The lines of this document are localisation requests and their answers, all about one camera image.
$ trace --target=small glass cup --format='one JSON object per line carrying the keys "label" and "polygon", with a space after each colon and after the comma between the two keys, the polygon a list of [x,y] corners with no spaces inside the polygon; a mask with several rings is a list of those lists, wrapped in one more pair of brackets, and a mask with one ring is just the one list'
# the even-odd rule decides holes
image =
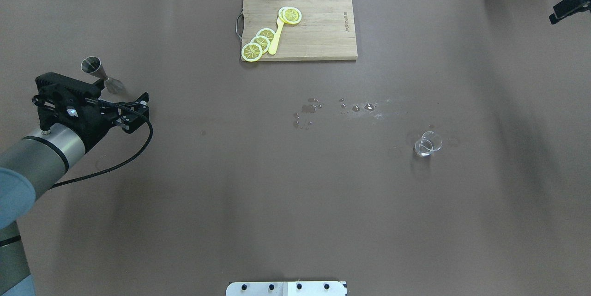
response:
{"label": "small glass cup", "polygon": [[434,151],[439,151],[441,145],[443,145],[441,136],[433,131],[427,131],[414,144],[414,152],[420,157],[428,157]]}

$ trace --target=yellow plastic utensil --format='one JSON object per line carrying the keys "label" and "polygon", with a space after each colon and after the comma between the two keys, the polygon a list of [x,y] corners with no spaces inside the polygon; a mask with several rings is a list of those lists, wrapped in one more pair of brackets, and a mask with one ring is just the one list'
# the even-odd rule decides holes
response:
{"label": "yellow plastic utensil", "polygon": [[283,30],[284,22],[281,21],[281,18],[277,17],[277,31],[275,32],[275,36],[273,37],[273,41],[271,41],[271,46],[269,47],[269,54],[276,54],[277,47],[279,46],[279,37],[281,36],[281,31]]}

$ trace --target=wooden cutting board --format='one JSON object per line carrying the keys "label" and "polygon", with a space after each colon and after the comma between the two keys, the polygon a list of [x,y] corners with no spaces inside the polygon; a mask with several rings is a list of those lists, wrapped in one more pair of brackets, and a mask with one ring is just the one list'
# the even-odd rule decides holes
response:
{"label": "wooden cutting board", "polygon": [[262,28],[276,30],[277,12],[283,6],[297,7],[302,20],[285,24],[277,53],[264,54],[260,62],[357,60],[352,0],[244,0],[242,46]]}

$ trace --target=brown table surface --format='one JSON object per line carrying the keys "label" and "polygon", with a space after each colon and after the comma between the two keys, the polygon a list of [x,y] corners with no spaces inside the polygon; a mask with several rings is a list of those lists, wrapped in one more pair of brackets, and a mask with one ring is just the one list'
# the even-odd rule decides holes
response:
{"label": "brown table surface", "polygon": [[[91,55],[129,93],[104,98],[150,93],[156,130],[132,164],[19,220],[39,296],[294,279],[589,295],[589,14],[552,26],[560,0],[353,0],[356,62],[245,64],[241,1],[0,0],[0,149],[37,124],[34,78],[91,82]],[[309,98],[323,107],[295,128]],[[414,157],[430,128],[443,148]],[[114,128],[65,179],[146,134]]]}

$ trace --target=white bracket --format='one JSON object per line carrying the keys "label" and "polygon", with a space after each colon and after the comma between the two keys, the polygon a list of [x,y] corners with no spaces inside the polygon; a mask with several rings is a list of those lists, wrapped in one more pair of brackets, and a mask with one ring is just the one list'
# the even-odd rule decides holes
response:
{"label": "white bracket", "polygon": [[226,296],[347,296],[342,281],[230,283]]}

